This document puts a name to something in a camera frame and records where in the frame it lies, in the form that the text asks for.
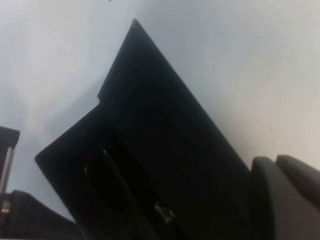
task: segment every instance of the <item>black plastic object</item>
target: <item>black plastic object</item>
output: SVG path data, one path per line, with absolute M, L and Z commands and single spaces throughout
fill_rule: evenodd
M 121 198 L 119 191 L 103 177 L 88 185 L 85 168 L 102 146 L 117 169 L 106 174 L 120 175 L 128 187 L 123 203 L 130 205 L 128 193 L 136 203 L 123 206 L 131 229 L 145 229 L 129 219 L 141 213 L 151 227 L 146 232 L 162 239 L 251 239 L 249 169 L 138 21 L 98 97 L 98 106 L 36 156 L 88 238 L 122 239 L 125 226 L 114 214 L 119 206 L 105 196 L 109 189 Z M 115 139 L 126 156 L 111 147 Z M 119 177 L 111 181 L 119 185 Z M 157 214 L 173 224 L 162 227 Z
M 53 212 L 26 192 L 2 193 L 0 204 L 1 239 L 84 240 L 74 222 Z
M 20 131 L 0 126 L 0 145 L 14 148 L 19 140 Z
M 0 193 L 6 191 L 14 148 L 20 131 L 0 126 Z

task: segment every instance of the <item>white wall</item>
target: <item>white wall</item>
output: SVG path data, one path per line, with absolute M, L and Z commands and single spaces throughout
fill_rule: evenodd
M 97 103 L 137 18 L 250 166 L 320 169 L 320 1 L 2 0 L 0 126 L 21 130 L 8 190 L 70 218 L 35 155 Z

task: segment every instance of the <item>metal rod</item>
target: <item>metal rod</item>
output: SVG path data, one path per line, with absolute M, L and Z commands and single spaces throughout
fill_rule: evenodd
M 9 146 L 6 151 L 6 156 L 5 156 L 1 178 L 0 178 L 0 194 L 6 192 L 13 155 L 14 155 L 13 148 Z

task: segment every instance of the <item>small metal part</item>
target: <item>small metal part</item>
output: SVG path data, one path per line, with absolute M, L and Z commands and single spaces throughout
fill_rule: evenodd
M 10 175 L 10 169 L 11 169 L 11 164 L 13 160 L 13 155 L 14 155 L 14 150 L 12 147 L 8 147 L 4 164 L 3 164 L 3 169 L 1 172 L 1 179 L 0 179 L 0 193 L 5 193 L 6 188 L 7 188 L 7 183 Z
M 9 214 L 10 207 L 11 207 L 11 203 L 8 200 L 4 200 L 2 203 L 1 213 L 5 215 Z
M 154 204 L 154 210 L 156 210 L 156 212 L 163 218 L 166 224 L 172 223 L 176 218 L 171 209 L 160 206 L 158 202 Z

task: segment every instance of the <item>angular black piece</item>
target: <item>angular black piece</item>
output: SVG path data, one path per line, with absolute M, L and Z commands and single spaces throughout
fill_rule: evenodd
M 20 131 L 0 126 L 0 146 L 6 145 L 14 148 L 19 140 Z
M 89 238 L 117 237 L 120 228 L 101 210 L 84 176 L 86 163 L 97 145 L 110 140 L 111 130 L 187 239 L 251 238 L 249 169 L 138 21 L 98 96 L 97 107 L 36 157 Z M 113 160 L 125 166 L 123 158 Z

